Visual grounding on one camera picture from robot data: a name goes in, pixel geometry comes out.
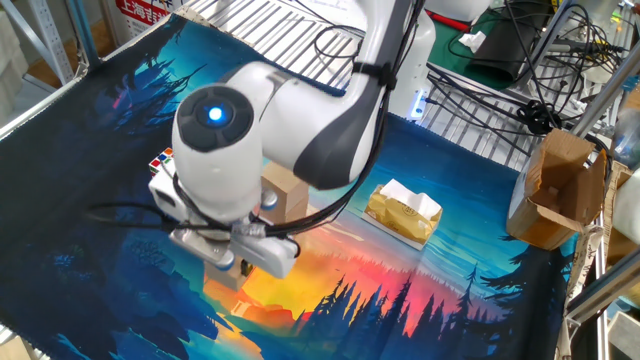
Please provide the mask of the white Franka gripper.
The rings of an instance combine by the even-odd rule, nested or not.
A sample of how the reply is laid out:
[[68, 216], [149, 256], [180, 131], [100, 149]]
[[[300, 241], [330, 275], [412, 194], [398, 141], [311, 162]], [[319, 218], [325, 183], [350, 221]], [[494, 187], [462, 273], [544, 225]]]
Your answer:
[[248, 213], [222, 221], [206, 215], [186, 195], [174, 174], [156, 174], [149, 190], [158, 208], [178, 221], [170, 231], [171, 240], [222, 271], [229, 270], [240, 257], [243, 276], [249, 276], [254, 265], [284, 278], [297, 260], [296, 242], [267, 235], [266, 226], [251, 221]]

